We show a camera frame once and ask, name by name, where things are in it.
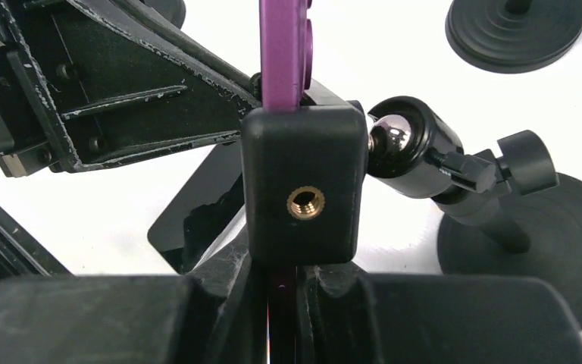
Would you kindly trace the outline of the black round-base phone stand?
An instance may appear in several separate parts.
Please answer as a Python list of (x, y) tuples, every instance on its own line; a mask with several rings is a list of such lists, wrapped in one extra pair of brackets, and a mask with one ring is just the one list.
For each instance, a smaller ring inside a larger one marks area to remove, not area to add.
[(452, 50), (499, 74), (522, 74), (558, 61), (582, 33), (582, 0), (455, 0), (445, 23)]

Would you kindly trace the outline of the black ball-joint phone stand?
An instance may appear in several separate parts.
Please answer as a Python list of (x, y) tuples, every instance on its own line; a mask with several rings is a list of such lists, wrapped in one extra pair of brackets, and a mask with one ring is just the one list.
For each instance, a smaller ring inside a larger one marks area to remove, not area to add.
[(446, 274), (525, 276), (553, 286), (582, 327), (582, 180), (558, 173), (540, 137), (499, 140), (501, 156), (465, 153), (424, 102), (386, 99), (362, 128), (358, 107), (305, 84), (255, 83), (262, 106), (242, 123), (250, 253), (271, 267), (341, 263), (356, 248), (365, 175), (443, 213)]

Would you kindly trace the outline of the black bent-arm phone stand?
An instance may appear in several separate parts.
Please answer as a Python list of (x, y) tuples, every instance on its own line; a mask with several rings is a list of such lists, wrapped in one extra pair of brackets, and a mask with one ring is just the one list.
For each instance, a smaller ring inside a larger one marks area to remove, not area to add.
[(142, 2), (156, 10), (163, 18), (180, 29), (186, 18), (184, 0), (142, 0)]

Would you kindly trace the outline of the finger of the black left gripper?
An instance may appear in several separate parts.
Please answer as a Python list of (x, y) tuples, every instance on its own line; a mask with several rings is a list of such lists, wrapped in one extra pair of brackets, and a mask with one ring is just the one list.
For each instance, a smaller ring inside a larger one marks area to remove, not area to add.
[(115, 3), (127, 14), (136, 18), (142, 25), (148, 27), (153, 33), (165, 39), (170, 44), (173, 44), (204, 66), (228, 79), (231, 83), (241, 87), (248, 93), (257, 93), (259, 91), (258, 78), (253, 80), (248, 75), (208, 51), (142, 1), (116, 1)]
[(239, 136), (259, 101), (188, 56), (116, 1), (67, 1), (70, 173), (116, 168)]

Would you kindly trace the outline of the purple cased phone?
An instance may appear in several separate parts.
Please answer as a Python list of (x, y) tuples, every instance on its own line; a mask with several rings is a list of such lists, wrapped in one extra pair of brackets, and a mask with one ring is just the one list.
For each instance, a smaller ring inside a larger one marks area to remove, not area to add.
[(297, 108), (310, 88), (311, 0), (260, 0), (261, 101), (270, 111)]

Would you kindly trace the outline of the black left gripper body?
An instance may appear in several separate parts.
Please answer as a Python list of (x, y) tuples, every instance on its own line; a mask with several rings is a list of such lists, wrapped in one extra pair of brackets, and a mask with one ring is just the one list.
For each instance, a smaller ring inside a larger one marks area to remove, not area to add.
[(67, 1), (0, 1), (0, 168), (26, 177), (70, 170), (61, 113), (70, 107), (70, 56), (59, 20)]

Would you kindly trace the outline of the silver-edged black phone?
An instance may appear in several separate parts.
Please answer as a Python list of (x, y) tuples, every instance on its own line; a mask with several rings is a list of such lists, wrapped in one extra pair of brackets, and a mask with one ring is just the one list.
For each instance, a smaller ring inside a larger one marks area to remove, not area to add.
[(216, 145), (149, 228), (148, 240), (186, 274), (243, 204), (240, 143)]

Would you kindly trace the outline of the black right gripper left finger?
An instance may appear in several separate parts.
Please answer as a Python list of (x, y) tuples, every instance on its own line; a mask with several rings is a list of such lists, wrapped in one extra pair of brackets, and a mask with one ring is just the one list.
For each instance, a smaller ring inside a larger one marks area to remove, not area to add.
[(265, 311), (241, 231), (186, 275), (0, 282), (0, 363), (263, 363)]

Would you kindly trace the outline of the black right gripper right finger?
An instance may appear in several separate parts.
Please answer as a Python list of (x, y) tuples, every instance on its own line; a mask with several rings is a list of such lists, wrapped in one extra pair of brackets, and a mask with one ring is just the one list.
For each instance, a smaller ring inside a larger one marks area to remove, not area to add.
[(300, 363), (582, 363), (580, 329), (529, 278), (308, 267), (299, 283)]

